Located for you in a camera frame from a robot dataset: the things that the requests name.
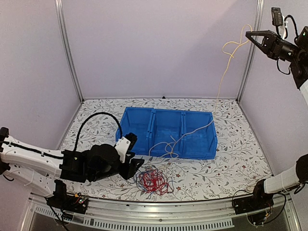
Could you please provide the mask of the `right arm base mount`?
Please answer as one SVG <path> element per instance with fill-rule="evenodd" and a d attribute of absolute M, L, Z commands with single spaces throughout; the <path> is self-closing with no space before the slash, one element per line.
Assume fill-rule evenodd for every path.
<path fill-rule="evenodd" d="M 265 180 L 258 181 L 249 196 L 237 199 L 232 198 L 232 207 L 237 215 L 269 208 L 268 212 L 248 216 L 248 221 L 254 226 L 264 225 L 272 214 L 272 206 L 274 205 L 273 194 L 265 193 L 264 182 Z"/>

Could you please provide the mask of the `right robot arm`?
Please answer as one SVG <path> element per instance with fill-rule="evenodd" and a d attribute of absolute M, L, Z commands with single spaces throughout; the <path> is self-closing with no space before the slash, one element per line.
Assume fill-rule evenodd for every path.
<path fill-rule="evenodd" d="M 308 100 L 308 27 L 305 26 L 292 44 L 270 30 L 248 31 L 245 36 L 266 56 L 273 60 L 290 63 L 290 72 L 297 89 L 305 101 Z M 268 197 L 276 193 L 295 189 L 297 194 L 308 183 L 308 155 L 301 156 L 296 163 L 280 174 L 256 183 L 249 206 L 259 210 L 267 203 Z"/>

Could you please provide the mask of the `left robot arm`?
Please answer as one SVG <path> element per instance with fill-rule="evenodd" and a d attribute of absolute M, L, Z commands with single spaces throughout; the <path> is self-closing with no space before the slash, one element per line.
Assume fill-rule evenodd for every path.
<path fill-rule="evenodd" d="M 33 192 L 52 197 L 61 208 L 71 205 L 64 180 L 96 182 L 113 175 L 128 180 L 135 176 L 144 159 L 135 158 L 132 148 L 137 136 L 121 136 L 114 145 L 96 144 L 79 152 L 48 150 L 23 143 L 9 135 L 6 127 L 0 129 L 0 173 L 30 186 Z"/>

